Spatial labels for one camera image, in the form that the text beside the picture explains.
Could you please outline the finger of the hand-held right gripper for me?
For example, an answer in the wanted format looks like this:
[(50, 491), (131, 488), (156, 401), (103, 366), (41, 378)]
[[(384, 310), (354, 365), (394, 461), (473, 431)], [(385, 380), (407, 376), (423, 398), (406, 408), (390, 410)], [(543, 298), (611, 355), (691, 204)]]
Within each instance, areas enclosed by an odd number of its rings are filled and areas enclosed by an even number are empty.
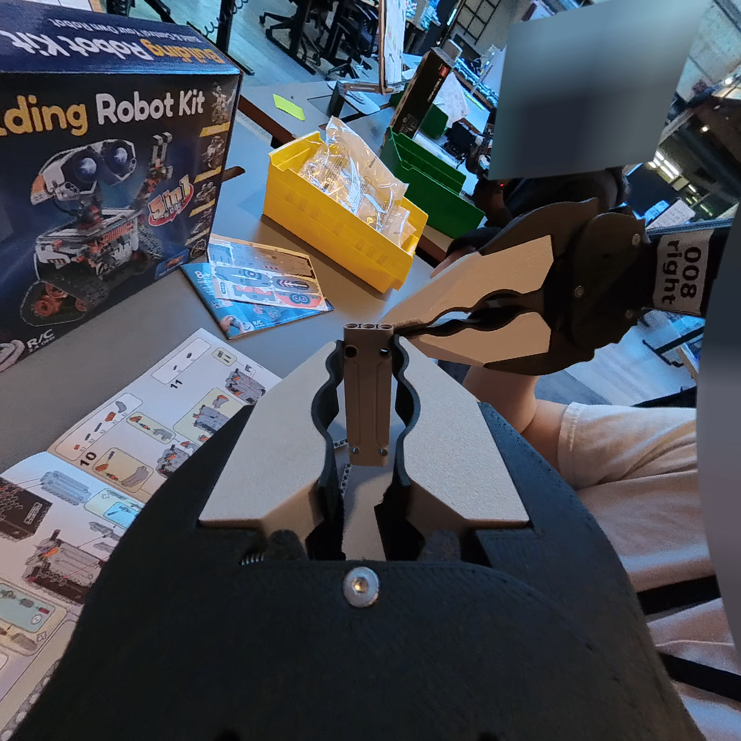
[(449, 320), (408, 332), (405, 338), (432, 359), (483, 367), (547, 353), (551, 329), (535, 312), (486, 310), (476, 320)]
[(523, 313), (541, 316), (553, 264), (551, 236), (468, 254), (389, 310), (381, 322), (407, 337), (498, 329)]

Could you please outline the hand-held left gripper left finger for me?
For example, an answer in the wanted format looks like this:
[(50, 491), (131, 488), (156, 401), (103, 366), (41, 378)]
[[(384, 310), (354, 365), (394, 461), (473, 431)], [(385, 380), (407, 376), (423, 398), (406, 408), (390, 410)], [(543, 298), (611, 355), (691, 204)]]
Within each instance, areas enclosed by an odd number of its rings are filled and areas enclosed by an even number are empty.
[(333, 438), (343, 349), (329, 342), (255, 403), (199, 521), (268, 538), (290, 530), (310, 557), (343, 560)]

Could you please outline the grey perforated building beam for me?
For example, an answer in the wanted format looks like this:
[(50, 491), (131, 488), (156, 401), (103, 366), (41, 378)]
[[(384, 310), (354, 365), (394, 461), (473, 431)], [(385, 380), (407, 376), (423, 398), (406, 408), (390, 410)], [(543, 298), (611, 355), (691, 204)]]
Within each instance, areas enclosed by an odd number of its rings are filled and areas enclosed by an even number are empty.
[(337, 464), (338, 494), (344, 501), (352, 471), (347, 439), (335, 440), (333, 443), (333, 452)]

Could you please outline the grey rectangular building piece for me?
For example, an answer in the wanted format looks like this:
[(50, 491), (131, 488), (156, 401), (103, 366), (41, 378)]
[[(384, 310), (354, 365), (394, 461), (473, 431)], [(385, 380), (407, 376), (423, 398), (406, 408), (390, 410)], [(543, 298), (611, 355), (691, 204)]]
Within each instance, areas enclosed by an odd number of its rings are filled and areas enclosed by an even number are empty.
[(347, 442), (353, 465), (386, 465), (390, 446), (392, 356), (390, 324), (344, 328)]

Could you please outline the person's right hand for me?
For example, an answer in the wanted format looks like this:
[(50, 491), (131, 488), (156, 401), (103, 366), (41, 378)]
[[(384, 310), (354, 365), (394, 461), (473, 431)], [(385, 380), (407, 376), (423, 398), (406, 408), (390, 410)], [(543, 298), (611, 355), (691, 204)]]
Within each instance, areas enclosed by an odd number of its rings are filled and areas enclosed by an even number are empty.
[(459, 250), (454, 254), (449, 254), (439, 265), (437, 265), (431, 273), (431, 280), (435, 280), (439, 274), (450, 269), (454, 264), (461, 260), (464, 264), (470, 263), (474, 259), (478, 259), (480, 254), (477, 251), (466, 251)]

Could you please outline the green plastic bin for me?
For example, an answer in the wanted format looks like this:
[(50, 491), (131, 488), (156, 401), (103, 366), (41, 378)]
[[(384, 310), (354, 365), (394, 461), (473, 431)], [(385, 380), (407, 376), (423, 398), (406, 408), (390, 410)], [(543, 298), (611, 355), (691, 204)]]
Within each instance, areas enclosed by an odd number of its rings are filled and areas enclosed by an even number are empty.
[(405, 197), (428, 215), (428, 224), (452, 238), (477, 229), (484, 213), (461, 197), (465, 176), (405, 134), (386, 131), (380, 159), (406, 183)]

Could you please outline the blue booklet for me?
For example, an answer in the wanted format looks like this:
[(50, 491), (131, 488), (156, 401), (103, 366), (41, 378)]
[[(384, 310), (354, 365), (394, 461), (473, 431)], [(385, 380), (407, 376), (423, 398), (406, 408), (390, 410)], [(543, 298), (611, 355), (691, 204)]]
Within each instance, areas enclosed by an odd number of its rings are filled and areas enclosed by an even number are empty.
[(214, 294), (210, 266), (207, 262), (184, 264), (180, 270), (229, 340), (324, 313), (318, 309), (273, 307), (219, 299)]

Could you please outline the white instruction manual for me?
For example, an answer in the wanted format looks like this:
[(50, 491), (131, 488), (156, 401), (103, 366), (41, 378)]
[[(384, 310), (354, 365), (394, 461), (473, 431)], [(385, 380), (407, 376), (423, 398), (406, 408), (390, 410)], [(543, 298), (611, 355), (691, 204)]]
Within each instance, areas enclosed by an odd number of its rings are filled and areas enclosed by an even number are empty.
[(2, 739), (49, 682), (91, 586), (145, 502), (279, 381), (199, 329), (47, 451), (2, 473)]

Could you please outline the heap of clear plastic bags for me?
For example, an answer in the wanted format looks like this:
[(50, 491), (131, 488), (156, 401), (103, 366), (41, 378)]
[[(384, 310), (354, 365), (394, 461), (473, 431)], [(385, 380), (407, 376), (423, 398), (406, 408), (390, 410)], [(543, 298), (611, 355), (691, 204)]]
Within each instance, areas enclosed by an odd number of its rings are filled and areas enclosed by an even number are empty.
[(299, 174), (396, 246), (414, 234), (410, 211), (402, 206), (408, 184), (339, 118), (330, 119), (325, 142)]

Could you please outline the yellow plastic bin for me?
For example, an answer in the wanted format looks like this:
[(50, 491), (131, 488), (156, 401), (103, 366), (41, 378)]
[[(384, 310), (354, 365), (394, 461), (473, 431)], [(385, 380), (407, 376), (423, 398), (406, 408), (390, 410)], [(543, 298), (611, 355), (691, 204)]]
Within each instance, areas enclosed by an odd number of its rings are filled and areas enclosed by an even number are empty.
[(399, 290), (411, 269), (427, 213), (402, 200), (414, 233), (398, 247), (301, 178), (302, 166), (321, 145), (321, 134), (315, 131), (270, 153), (264, 215), (377, 291)]

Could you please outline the person's white shirt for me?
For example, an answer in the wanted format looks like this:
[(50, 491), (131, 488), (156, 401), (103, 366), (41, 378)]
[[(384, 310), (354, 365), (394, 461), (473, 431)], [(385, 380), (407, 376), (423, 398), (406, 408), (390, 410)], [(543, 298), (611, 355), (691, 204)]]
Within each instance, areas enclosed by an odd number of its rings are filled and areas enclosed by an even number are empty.
[(702, 518), (696, 411), (566, 405), (556, 439), (525, 439), (558, 469), (595, 517), (629, 579), (663, 606), (647, 613), (656, 648), (739, 675), (720, 598), (700, 597), (714, 577)]

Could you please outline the printed sticker sheet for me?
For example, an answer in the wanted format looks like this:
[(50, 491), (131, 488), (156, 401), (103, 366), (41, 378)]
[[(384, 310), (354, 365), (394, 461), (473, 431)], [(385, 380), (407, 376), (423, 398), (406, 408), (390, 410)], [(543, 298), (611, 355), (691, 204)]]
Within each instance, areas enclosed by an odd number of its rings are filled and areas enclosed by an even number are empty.
[(211, 236), (208, 261), (217, 299), (299, 310), (331, 310), (307, 255)]

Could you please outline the black cardboard box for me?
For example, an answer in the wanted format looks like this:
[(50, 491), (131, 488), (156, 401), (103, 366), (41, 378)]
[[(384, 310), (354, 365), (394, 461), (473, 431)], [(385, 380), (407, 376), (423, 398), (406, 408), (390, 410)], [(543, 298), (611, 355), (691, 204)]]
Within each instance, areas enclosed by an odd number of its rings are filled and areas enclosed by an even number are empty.
[(438, 47), (424, 54), (395, 108), (390, 124), (394, 134), (409, 138), (416, 134), (453, 65), (450, 57)]

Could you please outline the wooden easel board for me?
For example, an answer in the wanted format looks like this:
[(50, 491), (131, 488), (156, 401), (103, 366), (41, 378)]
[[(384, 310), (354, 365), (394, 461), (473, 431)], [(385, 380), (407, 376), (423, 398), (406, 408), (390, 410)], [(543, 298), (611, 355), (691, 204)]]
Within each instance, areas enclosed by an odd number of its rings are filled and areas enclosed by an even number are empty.
[(380, 93), (392, 93), (403, 83), (406, 1), (379, 1), (378, 63)]

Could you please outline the blue robot kit box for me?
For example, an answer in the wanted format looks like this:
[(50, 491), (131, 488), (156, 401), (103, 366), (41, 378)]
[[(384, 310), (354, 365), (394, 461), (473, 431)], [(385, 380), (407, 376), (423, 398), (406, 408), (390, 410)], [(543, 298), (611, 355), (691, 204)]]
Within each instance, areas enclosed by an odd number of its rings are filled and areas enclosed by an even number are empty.
[(202, 255), (241, 71), (188, 26), (2, 2), (2, 371)]

